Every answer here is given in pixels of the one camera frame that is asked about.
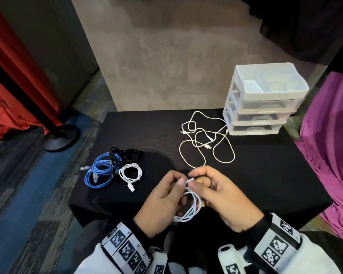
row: tangled white cable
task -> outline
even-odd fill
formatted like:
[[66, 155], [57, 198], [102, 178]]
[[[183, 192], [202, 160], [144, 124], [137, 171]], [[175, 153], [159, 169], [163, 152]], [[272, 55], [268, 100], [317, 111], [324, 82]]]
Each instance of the tangled white cable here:
[[[208, 118], [208, 119], [218, 119], [218, 120], [221, 120], [221, 121], [223, 121], [223, 122], [225, 123], [225, 125], [224, 125], [224, 127], [222, 127], [221, 129], [219, 129], [217, 132], [214, 132], [214, 131], [206, 131], [205, 129], [197, 128], [196, 122], [192, 120], [192, 119], [193, 119], [193, 116], [196, 114], [196, 112], [199, 112], [200, 114], [202, 114], [204, 117], [206, 117], [206, 118]], [[194, 128], [194, 129], [191, 129], [191, 128], [189, 127], [189, 124], [191, 124], [191, 123], [194, 123], [194, 125], [195, 125], [195, 128]], [[189, 131], [184, 130], [184, 127], [183, 127], [183, 126], [184, 126], [185, 124], [188, 124], [188, 130], [189, 130]], [[231, 163], [231, 162], [233, 162], [233, 161], [235, 160], [235, 153], [234, 153], [233, 147], [231, 146], [231, 143], [230, 143], [229, 139], [226, 137], [226, 135], [228, 134], [228, 130], [226, 129], [225, 134], [220, 133], [220, 132], [221, 132], [224, 128], [226, 128], [226, 127], [227, 127], [227, 125], [226, 125], [226, 122], [225, 122], [224, 119], [217, 118], [217, 117], [208, 117], [208, 116], [204, 115], [204, 114], [203, 114], [202, 112], [200, 112], [200, 111], [195, 111], [195, 112], [192, 114], [191, 119], [190, 119], [189, 121], [187, 121], [187, 122], [185, 122], [185, 123], [182, 124], [182, 130], [180, 131], [181, 134], [186, 134], [186, 135], [190, 138], [190, 139], [188, 139], [188, 140], [183, 141], [183, 142], [180, 143], [180, 145], [179, 145], [179, 154], [180, 154], [180, 156], [182, 157], [182, 159], [185, 161], [185, 163], [188, 164], [190, 167], [195, 168], [194, 166], [190, 165], [190, 164], [185, 160], [185, 158], [184, 158], [183, 155], [182, 155], [182, 152], [180, 151], [180, 147], [182, 146], [182, 144], [185, 143], [185, 142], [188, 142], [188, 141], [191, 141], [191, 142], [192, 142], [192, 145], [193, 145], [194, 147], [196, 147], [196, 148], [198, 149], [198, 151], [201, 153], [201, 155], [202, 155], [202, 157], [203, 157], [203, 159], [204, 159], [203, 165], [206, 165], [206, 158], [205, 158], [205, 156], [203, 155], [203, 153], [201, 152], [200, 147], [205, 147], [205, 148], [207, 148], [207, 149], [212, 149], [212, 155], [213, 155], [214, 158], [215, 158], [217, 161], [219, 161], [220, 163]], [[198, 142], [198, 141], [196, 140], [197, 134], [198, 134], [198, 133], [201, 133], [201, 132], [204, 132], [204, 133], [205, 133], [206, 137], [210, 140], [209, 142], [207, 142], [207, 143], [200, 143], [200, 142]], [[195, 133], [195, 138], [194, 138], [194, 139], [192, 139], [192, 137], [189, 135], [189, 134], [193, 134], [193, 133]], [[215, 137], [212, 138], [212, 137], [210, 137], [207, 133], [214, 134]], [[216, 140], [218, 134], [219, 134], [219, 135], [222, 135], [222, 138], [221, 138], [221, 140], [212, 148], [209, 144], [212, 143], [212, 142], [214, 142], [214, 141]], [[231, 148], [231, 151], [233, 151], [234, 157], [233, 157], [233, 159], [232, 159], [231, 161], [220, 161], [220, 160], [219, 160], [218, 158], [216, 158], [216, 156], [215, 156], [215, 148], [224, 140], [224, 138], [226, 138], [226, 140], [228, 141], [229, 146], [230, 146], [230, 148]]]
[[183, 216], [174, 216], [173, 222], [187, 222], [190, 221], [193, 216], [195, 216], [199, 210], [201, 209], [202, 201], [201, 198], [197, 195], [197, 193], [193, 192], [190, 188], [186, 187], [185, 190], [187, 190], [185, 193], [183, 193], [182, 196], [187, 194], [192, 194], [193, 197], [193, 203], [192, 206], [188, 209], [188, 211]]
[[[136, 168], [137, 169], [137, 178], [136, 179], [131, 179], [125, 176], [124, 170], [127, 168]], [[131, 164], [126, 164], [125, 166], [123, 166], [120, 170], [119, 170], [119, 176], [127, 182], [127, 186], [128, 188], [131, 190], [131, 192], [133, 192], [135, 190], [135, 188], [133, 187], [132, 183], [138, 181], [141, 176], [142, 176], [142, 170], [139, 167], [139, 165], [137, 163], [131, 163]]]

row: table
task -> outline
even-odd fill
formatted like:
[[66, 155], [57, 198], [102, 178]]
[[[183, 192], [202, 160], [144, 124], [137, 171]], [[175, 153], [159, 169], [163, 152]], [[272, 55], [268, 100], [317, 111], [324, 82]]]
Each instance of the table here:
[[[209, 117], [222, 118], [222, 109], [201, 111]], [[96, 219], [118, 221], [133, 218], [168, 170], [185, 174], [191, 170], [180, 157], [178, 148], [183, 140], [188, 139], [180, 134], [181, 124], [188, 121], [193, 112], [174, 110], [107, 114], [85, 165], [92, 165], [97, 156], [108, 152], [111, 147], [144, 149], [139, 161], [143, 176], [134, 183], [134, 192], [118, 176], [107, 187], [94, 190], [84, 184], [85, 171], [82, 171], [69, 198], [69, 206], [82, 226]], [[223, 126], [222, 121], [206, 119], [199, 114], [195, 115], [194, 120], [198, 127], [210, 131], [217, 131]], [[203, 136], [198, 134], [197, 140], [200, 138], [205, 142]], [[228, 138], [235, 151], [235, 160], [230, 164], [219, 163], [213, 158], [211, 150], [201, 148], [206, 164], [228, 176], [261, 210], [275, 212], [298, 229], [333, 202], [284, 128], [275, 135]], [[191, 165], [203, 164], [202, 156], [191, 143], [183, 144], [182, 152]], [[226, 142], [216, 148], [215, 154], [222, 161], [232, 159]], [[220, 239], [224, 232], [231, 234], [218, 214], [208, 208], [202, 209], [185, 225], [196, 233], [196, 227], [201, 225], [210, 231], [218, 226], [219, 236], [209, 236], [218, 245], [217, 248], [224, 244], [224, 240], [217, 238]], [[196, 234], [196, 238], [203, 236], [203, 233]]]

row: person's right hand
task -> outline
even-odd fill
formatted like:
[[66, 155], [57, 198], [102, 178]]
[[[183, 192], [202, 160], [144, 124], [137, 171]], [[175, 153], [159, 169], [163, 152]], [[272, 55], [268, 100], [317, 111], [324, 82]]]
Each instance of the person's right hand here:
[[228, 177], [210, 166], [195, 168], [188, 174], [192, 178], [200, 175], [204, 177], [190, 181], [188, 187], [235, 232], [248, 230], [263, 218], [263, 212]]

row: purple cloth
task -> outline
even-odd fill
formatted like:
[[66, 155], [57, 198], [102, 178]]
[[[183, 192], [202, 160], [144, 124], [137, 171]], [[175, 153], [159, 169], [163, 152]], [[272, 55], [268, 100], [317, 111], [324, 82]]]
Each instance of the purple cloth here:
[[334, 200], [320, 215], [343, 239], [343, 74], [329, 74], [305, 115], [296, 144]]

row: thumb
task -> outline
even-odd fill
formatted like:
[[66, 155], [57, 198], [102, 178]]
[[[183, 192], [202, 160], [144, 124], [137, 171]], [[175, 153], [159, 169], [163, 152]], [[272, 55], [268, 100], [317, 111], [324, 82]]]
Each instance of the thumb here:
[[182, 195], [185, 191], [185, 184], [186, 180], [180, 178], [172, 188], [168, 198], [171, 199], [175, 204], [178, 204], [180, 198], [182, 198]]
[[199, 197], [211, 202], [213, 204], [213, 201], [215, 200], [215, 194], [216, 192], [205, 185], [197, 182], [197, 181], [190, 181], [188, 183], [188, 187], [198, 194]]

